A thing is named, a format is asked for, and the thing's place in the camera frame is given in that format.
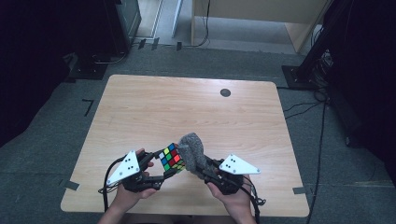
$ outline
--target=hand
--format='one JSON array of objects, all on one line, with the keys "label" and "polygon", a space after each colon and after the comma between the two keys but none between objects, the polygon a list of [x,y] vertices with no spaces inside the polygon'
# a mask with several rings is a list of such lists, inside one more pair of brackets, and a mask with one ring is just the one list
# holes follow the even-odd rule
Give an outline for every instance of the hand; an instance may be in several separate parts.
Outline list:
[{"label": "hand", "polygon": [[[213,183],[209,182],[207,186],[212,192],[213,197],[219,199],[224,204],[228,214],[230,214],[238,224],[256,223],[251,215],[250,198],[244,191],[240,189],[235,194],[224,195]],[[249,185],[244,184],[243,188],[246,189],[247,192],[250,192]]]},{"label": "hand", "polygon": [[[136,154],[144,151],[143,148],[136,151]],[[148,167],[152,167],[153,162],[148,163]],[[133,193],[126,190],[122,184],[117,187],[117,195],[113,203],[108,207],[108,210],[99,220],[98,224],[118,223],[122,216],[133,208],[140,199],[147,199],[149,196],[157,192],[156,189],[145,189],[138,193]]]}]

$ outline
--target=wooden table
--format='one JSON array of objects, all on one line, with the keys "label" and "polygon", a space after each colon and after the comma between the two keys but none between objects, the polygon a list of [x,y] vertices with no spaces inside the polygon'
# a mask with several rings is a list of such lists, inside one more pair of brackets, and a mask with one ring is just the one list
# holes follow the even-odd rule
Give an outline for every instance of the wooden table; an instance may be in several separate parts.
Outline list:
[{"label": "wooden table", "polygon": [[[223,97],[222,89],[231,95]],[[110,77],[106,85],[70,179],[80,186],[66,190],[62,209],[103,212],[97,190],[111,162],[132,149],[157,151],[192,132],[201,138],[206,156],[219,160],[233,153],[262,170],[251,176],[259,196],[267,200],[262,216],[307,216],[305,195],[293,193],[303,184],[274,83],[121,75]],[[161,175],[160,162],[154,163],[150,173]],[[114,196],[109,194],[109,202]],[[130,212],[227,215],[204,181],[188,171],[167,179],[159,192]]]}]

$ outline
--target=black tape marking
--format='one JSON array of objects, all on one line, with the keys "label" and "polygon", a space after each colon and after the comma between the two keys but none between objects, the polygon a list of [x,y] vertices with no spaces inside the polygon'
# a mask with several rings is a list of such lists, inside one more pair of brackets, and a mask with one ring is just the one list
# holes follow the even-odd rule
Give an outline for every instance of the black tape marking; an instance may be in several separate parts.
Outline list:
[{"label": "black tape marking", "polygon": [[157,49],[157,47],[158,47],[158,42],[160,42],[160,38],[159,38],[159,37],[157,37],[157,38],[154,39],[154,43],[152,43],[151,50]]},{"label": "black tape marking", "polygon": [[145,47],[146,44],[146,39],[142,39],[139,43],[139,48],[138,49],[142,49],[143,47]]},{"label": "black tape marking", "polygon": [[59,182],[59,186],[66,189],[78,190],[79,184],[70,180],[62,179],[61,182]]},{"label": "black tape marking", "polygon": [[82,99],[82,101],[83,101],[83,102],[91,102],[91,103],[90,103],[90,106],[88,106],[87,112],[85,112],[85,115],[84,115],[84,117],[87,117],[88,113],[90,113],[90,110],[91,110],[91,107],[92,107],[92,105],[93,105],[93,101],[94,101],[94,100]]},{"label": "black tape marking", "polygon": [[177,42],[176,51],[181,50],[181,42]]},{"label": "black tape marking", "polygon": [[305,194],[306,190],[304,187],[293,188],[294,194]]}]

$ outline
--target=colored cube sticker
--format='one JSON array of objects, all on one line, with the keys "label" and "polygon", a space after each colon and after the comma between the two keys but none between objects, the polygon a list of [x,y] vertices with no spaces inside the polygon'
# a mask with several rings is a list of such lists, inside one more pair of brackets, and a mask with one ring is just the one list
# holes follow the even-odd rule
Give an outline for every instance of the colored cube sticker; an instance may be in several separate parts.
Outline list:
[{"label": "colored cube sticker", "polygon": [[178,155],[177,144],[175,143],[172,143],[169,145],[169,147],[164,148],[159,155],[159,158],[165,171],[174,168],[177,169],[177,172],[179,173],[185,168],[185,163],[180,155]]}]

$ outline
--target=black cable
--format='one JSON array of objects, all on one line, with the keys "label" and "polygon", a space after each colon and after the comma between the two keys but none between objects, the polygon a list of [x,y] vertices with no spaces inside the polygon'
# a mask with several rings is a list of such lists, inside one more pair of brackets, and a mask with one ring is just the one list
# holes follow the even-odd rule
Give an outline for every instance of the black cable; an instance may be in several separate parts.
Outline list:
[{"label": "black cable", "polygon": [[107,201],[107,178],[108,178],[108,174],[111,171],[111,168],[113,168],[113,166],[121,161],[123,161],[123,159],[125,158],[121,157],[119,159],[117,159],[116,161],[113,161],[113,163],[111,163],[111,165],[108,167],[107,171],[106,171],[106,175],[105,175],[105,182],[103,184],[103,188],[102,188],[102,194],[103,194],[103,204],[105,206],[105,211],[107,211],[108,209],[108,201]]},{"label": "black cable", "polygon": [[259,196],[257,195],[256,187],[254,186],[253,182],[251,182],[251,180],[250,180],[249,178],[245,177],[245,176],[244,176],[244,178],[245,178],[246,180],[248,180],[248,182],[250,182],[250,184],[248,184],[248,183],[245,183],[245,184],[246,184],[246,185],[249,185],[249,186],[253,189],[253,195],[254,195],[254,198],[255,198],[255,200],[256,200],[256,203],[257,203],[258,205],[260,205],[260,206],[264,205],[264,204],[266,203],[266,200],[265,200],[265,199],[259,198]]},{"label": "black cable", "polygon": [[317,181],[315,183],[315,189],[313,192],[313,198],[312,198],[312,203],[311,206],[309,207],[309,214],[306,220],[306,224],[308,224],[311,220],[312,217],[312,211],[315,206],[315,201],[317,200],[317,194],[318,194],[318,185],[319,185],[319,179],[320,179],[320,163],[321,163],[321,151],[322,151],[322,145],[323,145],[323,132],[324,132],[324,118],[325,118],[325,112],[326,112],[326,104],[323,105],[323,112],[322,112],[322,122],[321,122],[321,130],[320,130],[320,139],[319,139],[319,152],[318,152],[318,169],[317,169]]},{"label": "black cable", "polygon": [[286,90],[286,91],[312,91],[312,90],[309,90],[309,89],[292,89],[292,88],[289,88],[289,87],[276,87],[276,89],[277,90]]},{"label": "black cable", "polygon": [[314,103],[300,103],[300,104],[297,104],[297,105],[292,105],[289,109],[283,110],[283,112],[288,112],[288,111],[292,110],[295,106],[299,106],[299,105],[314,105],[314,104],[317,104],[317,102],[314,102]]},{"label": "black cable", "polygon": [[312,109],[313,107],[315,107],[315,106],[317,106],[317,105],[320,105],[321,103],[322,103],[322,102],[319,102],[319,103],[316,103],[316,104],[314,104],[314,105],[311,105],[311,106],[309,106],[305,111],[300,112],[300,113],[297,113],[297,114],[290,115],[290,116],[288,116],[288,117],[285,117],[285,119],[289,119],[289,118],[292,118],[292,117],[297,116],[297,115],[302,115],[303,113],[307,112],[308,110]]},{"label": "black cable", "polygon": [[328,86],[328,82],[324,79],[324,77],[327,75],[327,70],[324,68],[323,64],[325,64],[325,59],[332,59],[332,57],[329,56],[325,56],[326,52],[322,54],[322,56],[320,57],[320,59],[317,59],[315,62],[315,68],[317,72],[314,72],[314,80],[316,82],[316,84],[320,87],[320,88],[325,88]]},{"label": "black cable", "polygon": [[[117,187],[118,187],[120,184],[121,184],[121,182],[117,182],[116,184],[113,184],[113,185],[111,185],[111,186],[107,186],[107,187],[106,187],[106,192],[109,193],[109,192],[114,191],[115,189],[117,189]],[[103,191],[104,191],[104,189],[99,189],[99,190],[98,190],[98,193],[101,193],[101,194],[102,194]]]},{"label": "black cable", "polygon": [[125,56],[126,56],[126,53],[122,53],[121,58],[118,59],[118,60],[116,60],[116,61],[113,61],[113,62],[104,62],[104,63],[95,61],[94,63],[97,63],[97,64],[113,64],[113,63],[119,63],[120,61],[122,61],[122,59],[125,58]]},{"label": "black cable", "polygon": [[206,29],[206,35],[204,37],[204,40],[201,42],[201,44],[199,45],[195,45],[195,46],[187,46],[187,47],[193,47],[193,48],[198,48],[201,47],[206,40],[209,38],[209,28],[207,26],[207,21],[209,19],[209,9],[210,9],[210,0],[207,2],[207,11],[206,11],[206,24],[204,23],[205,29]]},{"label": "black cable", "polygon": [[254,217],[256,219],[256,223],[260,224],[260,209],[259,206],[257,205],[256,199],[253,196],[251,196],[251,194],[243,186],[241,186],[240,189],[244,191],[247,194],[247,196],[250,198],[250,201],[254,207]]},{"label": "black cable", "polygon": [[312,34],[311,34],[311,47],[315,44],[315,42],[317,41],[318,34],[320,34],[322,31],[323,31],[323,26],[320,27],[320,29],[315,33],[315,36],[314,36],[314,32],[312,32]]}]

